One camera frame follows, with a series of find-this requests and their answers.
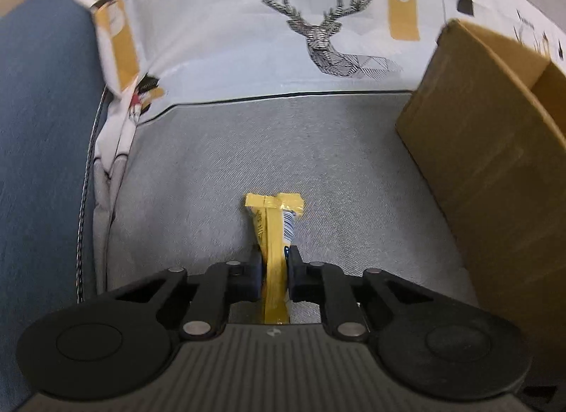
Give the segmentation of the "yellow snack bar packet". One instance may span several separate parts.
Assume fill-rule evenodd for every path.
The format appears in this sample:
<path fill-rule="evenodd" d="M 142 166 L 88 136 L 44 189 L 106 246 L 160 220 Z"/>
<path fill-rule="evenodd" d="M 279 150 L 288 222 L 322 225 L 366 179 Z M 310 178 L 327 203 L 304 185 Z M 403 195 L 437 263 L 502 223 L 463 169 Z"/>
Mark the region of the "yellow snack bar packet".
<path fill-rule="evenodd" d="M 304 212 L 304 200 L 299 193 L 248 193 L 245 207 L 252 216 L 266 267 L 262 290 L 263 322 L 268 325 L 288 324 L 287 255 L 293 245 L 295 220 Z"/>

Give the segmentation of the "deer print sofa cover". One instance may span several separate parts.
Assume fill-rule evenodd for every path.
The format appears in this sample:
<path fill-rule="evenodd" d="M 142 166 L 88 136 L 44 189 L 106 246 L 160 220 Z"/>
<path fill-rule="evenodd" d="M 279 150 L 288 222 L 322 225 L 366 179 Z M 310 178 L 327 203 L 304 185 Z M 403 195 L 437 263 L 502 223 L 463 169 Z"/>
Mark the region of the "deer print sofa cover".
<path fill-rule="evenodd" d="M 113 94 L 91 143 L 105 291 L 244 257 L 247 193 L 296 191 L 309 261 L 465 282 L 394 123 L 462 18 L 565 62 L 565 0 L 76 0 Z"/>

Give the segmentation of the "cardboard box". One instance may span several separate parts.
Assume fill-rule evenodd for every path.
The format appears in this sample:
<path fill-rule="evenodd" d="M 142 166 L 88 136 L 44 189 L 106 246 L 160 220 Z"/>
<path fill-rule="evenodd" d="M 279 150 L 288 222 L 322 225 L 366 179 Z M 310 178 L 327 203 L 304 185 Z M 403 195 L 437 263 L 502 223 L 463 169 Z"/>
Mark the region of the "cardboard box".
<path fill-rule="evenodd" d="M 565 375 L 565 76 L 453 19 L 396 123 L 457 241 L 480 305 Z"/>

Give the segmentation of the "blue sofa cushion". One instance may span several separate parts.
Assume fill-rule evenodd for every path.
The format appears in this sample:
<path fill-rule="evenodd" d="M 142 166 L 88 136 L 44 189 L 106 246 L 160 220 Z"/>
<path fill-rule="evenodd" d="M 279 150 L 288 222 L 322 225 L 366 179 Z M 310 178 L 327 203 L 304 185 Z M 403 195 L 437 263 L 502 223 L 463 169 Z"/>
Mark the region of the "blue sofa cushion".
<path fill-rule="evenodd" d="M 22 331 L 75 300 L 82 181 L 105 82 L 89 12 L 26 0 L 1 20 L 1 407 L 30 391 Z"/>

